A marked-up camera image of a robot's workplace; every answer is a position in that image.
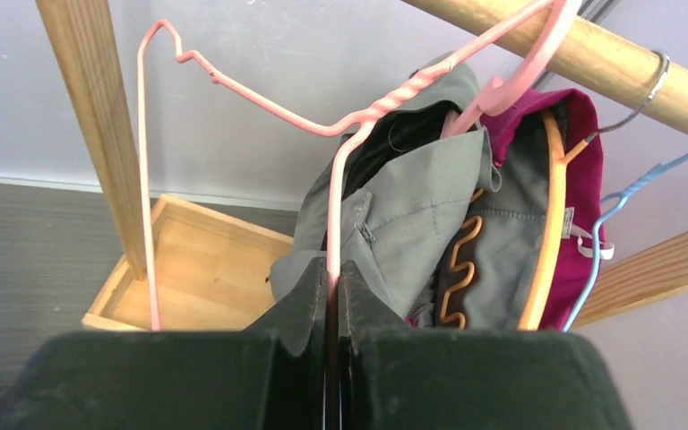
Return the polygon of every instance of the orange wavy trim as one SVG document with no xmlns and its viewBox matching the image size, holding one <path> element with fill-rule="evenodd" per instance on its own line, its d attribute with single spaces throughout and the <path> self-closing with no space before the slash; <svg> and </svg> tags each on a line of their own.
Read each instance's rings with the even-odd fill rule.
<svg viewBox="0 0 688 430">
<path fill-rule="evenodd" d="M 475 193 L 473 193 L 473 196 L 470 198 L 470 202 L 473 203 L 476 201 L 481 194 L 484 192 L 484 190 L 476 190 Z M 468 285 L 470 285 L 470 282 L 473 280 L 473 275 L 476 273 L 476 264 L 473 262 L 461 262 L 457 263 L 458 261 L 458 253 L 460 252 L 460 247 L 465 245 L 466 243 L 470 242 L 471 240 L 475 239 L 478 237 L 478 234 L 481 232 L 481 225 L 482 225 L 482 219 L 478 215 L 474 215 L 470 218 L 468 218 L 462 226 L 460 226 L 460 230 L 463 230 L 464 228 L 469 228 L 473 226 L 473 228 L 468 232 L 466 236 L 461 238 L 455 243 L 455 246 L 452 248 L 452 257 L 450 258 L 450 271 L 453 272 L 459 272 L 466 270 L 466 275 L 465 277 L 458 283 L 452 285 L 451 287 L 447 288 L 447 291 L 444 292 L 444 299 L 442 301 L 442 310 L 439 312 L 439 321 L 442 324 L 450 323 L 452 321 L 457 321 L 458 322 L 458 329 L 463 330 L 465 329 L 467 317 L 466 315 L 462 312 L 455 312 L 453 314 L 447 314 L 447 306 L 450 303 L 450 296 L 452 293 L 455 293 L 457 291 L 460 291 L 461 289 L 466 288 Z"/>
</svg>

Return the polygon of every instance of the gray floor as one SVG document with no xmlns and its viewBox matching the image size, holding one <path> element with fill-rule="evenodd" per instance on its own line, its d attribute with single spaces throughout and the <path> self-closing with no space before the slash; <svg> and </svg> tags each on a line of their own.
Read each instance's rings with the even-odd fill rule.
<svg viewBox="0 0 688 430">
<path fill-rule="evenodd" d="M 213 208 L 293 233 L 295 212 Z M 49 337 L 82 328 L 121 253 L 101 194 L 0 185 L 0 391 Z"/>
</svg>

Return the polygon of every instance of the dark green object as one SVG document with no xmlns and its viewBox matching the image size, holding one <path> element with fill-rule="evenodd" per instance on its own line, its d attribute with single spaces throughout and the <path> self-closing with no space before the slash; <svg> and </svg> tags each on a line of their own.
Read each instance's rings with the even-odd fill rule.
<svg viewBox="0 0 688 430">
<path fill-rule="evenodd" d="M 322 428 L 323 264 L 312 260 L 245 331 L 50 341 L 7 395 L 0 428 Z M 344 428 L 631 428 L 599 354 L 577 336 L 413 329 L 352 262 L 338 321 Z"/>
</svg>

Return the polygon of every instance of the hanger hook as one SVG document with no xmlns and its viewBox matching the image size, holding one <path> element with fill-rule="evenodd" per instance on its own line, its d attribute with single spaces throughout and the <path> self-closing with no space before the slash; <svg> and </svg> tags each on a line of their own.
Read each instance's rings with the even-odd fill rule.
<svg viewBox="0 0 688 430">
<path fill-rule="evenodd" d="M 658 94 L 658 91 L 663 87 L 663 84 L 666 83 L 666 77 L 668 76 L 668 67 L 671 65 L 671 61 L 668 57 L 668 54 L 665 51 L 652 51 L 655 53 L 657 56 L 660 57 L 660 74 L 658 75 L 658 79 L 655 82 L 655 86 L 653 86 L 652 90 L 650 90 L 650 93 L 648 94 L 648 97 L 645 99 L 645 101 L 642 102 L 642 104 L 634 109 L 631 114 L 629 114 L 626 118 L 622 119 L 621 121 L 609 125 L 607 127 L 599 128 L 596 130 L 596 132 L 592 132 L 592 134 L 587 137 L 586 141 L 587 143 L 592 142 L 592 140 L 598 135 L 602 133 L 607 133 L 607 132 L 612 132 L 618 128 L 623 127 L 626 125 L 629 121 L 632 121 L 637 115 L 639 115 L 645 108 L 648 106 L 648 104 L 655 98 L 655 96 Z"/>
</svg>

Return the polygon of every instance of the wooden shelf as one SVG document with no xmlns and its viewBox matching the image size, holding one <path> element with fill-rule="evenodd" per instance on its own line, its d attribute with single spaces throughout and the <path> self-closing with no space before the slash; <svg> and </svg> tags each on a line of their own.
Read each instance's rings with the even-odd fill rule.
<svg viewBox="0 0 688 430">
<path fill-rule="evenodd" d="M 688 292 L 688 231 L 605 268 L 577 327 Z"/>
<path fill-rule="evenodd" d="M 164 330 L 242 330 L 275 304 L 267 277 L 291 251 L 291 237 L 167 194 L 151 219 Z M 82 322 L 149 329 L 148 285 L 125 257 Z"/>
</svg>

